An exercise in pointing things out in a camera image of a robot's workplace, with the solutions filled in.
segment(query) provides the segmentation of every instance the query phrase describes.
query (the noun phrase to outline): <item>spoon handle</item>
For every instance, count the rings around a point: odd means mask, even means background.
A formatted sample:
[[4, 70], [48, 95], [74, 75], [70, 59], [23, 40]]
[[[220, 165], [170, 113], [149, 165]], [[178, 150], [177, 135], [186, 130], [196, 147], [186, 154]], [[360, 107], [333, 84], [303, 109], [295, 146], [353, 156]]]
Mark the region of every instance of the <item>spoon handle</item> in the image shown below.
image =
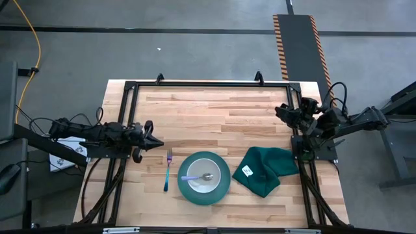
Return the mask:
[[188, 181], [188, 180], [192, 180], [192, 179], [199, 179], [199, 176], [182, 176], [181, 179], [183, 181]]

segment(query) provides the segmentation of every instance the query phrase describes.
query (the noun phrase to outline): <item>green cloth napkin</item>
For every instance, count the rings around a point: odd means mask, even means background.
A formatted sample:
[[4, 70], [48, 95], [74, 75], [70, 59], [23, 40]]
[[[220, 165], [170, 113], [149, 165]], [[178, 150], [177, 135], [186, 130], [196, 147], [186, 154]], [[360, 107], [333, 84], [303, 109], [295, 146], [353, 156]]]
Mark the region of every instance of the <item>green cloth napkin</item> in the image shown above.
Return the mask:
[[279, 148], [251, 147], [233, 178], [260, 197], [265, 198], [280, 185], [279, 176], [299, 173], [292, 152]]

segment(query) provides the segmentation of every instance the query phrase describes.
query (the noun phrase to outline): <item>fork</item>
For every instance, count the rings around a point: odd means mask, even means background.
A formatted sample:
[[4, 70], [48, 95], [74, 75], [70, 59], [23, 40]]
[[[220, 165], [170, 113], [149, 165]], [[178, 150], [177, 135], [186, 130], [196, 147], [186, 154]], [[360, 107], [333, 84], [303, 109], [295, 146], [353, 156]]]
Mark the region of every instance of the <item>fork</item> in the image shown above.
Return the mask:
[[166, 170], [166, 181], [164, 182], [164, 187], [163, 187], [163, 191], [168, 192], [168, 183], [169, 183], [169, 166], [170, 163], [172, 162], [172, 149], [168, 149], [168, 169]]

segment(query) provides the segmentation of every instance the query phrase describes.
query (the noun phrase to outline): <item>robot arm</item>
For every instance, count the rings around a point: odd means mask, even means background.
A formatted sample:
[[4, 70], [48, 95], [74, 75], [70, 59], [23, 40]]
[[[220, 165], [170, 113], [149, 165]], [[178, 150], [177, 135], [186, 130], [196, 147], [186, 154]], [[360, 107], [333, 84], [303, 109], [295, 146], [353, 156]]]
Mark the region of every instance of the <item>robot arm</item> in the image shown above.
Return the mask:
[[133, 152], [133, 160], [141, 161], [141, 151], [163, 146], [163, 142], [152, 136], [153, 122], [147, 121], [144, 126], [136, 123], [123, 126], [118, 122], [96, 124], [93, 126], [72, 123], [66, 118], [60, 118], [52, 123], [49, 130], [50, 138], [79, 137], [85, 142], [80, 145], [88, 149], [88, 157], [91, 158], [117, 158], [126, 159], [131, 154], [133, 146], [137, 148]]
[[[286, 104], [275, 108], [276, 116], [289, 127], [302, 132], [305, 151], [317, 150], [325, 142], [360, 130], [382, 130], [389, 121], [375, 107], [367, 107], [360, 114], [346, 116], [337, 107], [318, 107], [318, 101], [303, 97], [300, 107]], [[322, 113], [318, 119], [314, 114]]]

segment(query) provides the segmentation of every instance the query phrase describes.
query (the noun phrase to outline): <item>white plate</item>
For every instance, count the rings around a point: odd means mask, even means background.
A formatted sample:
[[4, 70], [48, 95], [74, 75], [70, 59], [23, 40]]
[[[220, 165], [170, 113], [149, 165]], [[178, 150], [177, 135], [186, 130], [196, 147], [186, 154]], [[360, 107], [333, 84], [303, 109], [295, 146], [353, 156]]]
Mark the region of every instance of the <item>white plate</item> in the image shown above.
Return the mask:
[[189, 186], [200, 193], [208, 193], [214, 190], [221, 180], [221, 171], [218, 165], [210, 159], [195, 160], [187, 171], [187, 176], [202, 176], [205, 173], [213, 175], [213, 179], [205, 181], [203, 179], [194, 179], [188, 181]]

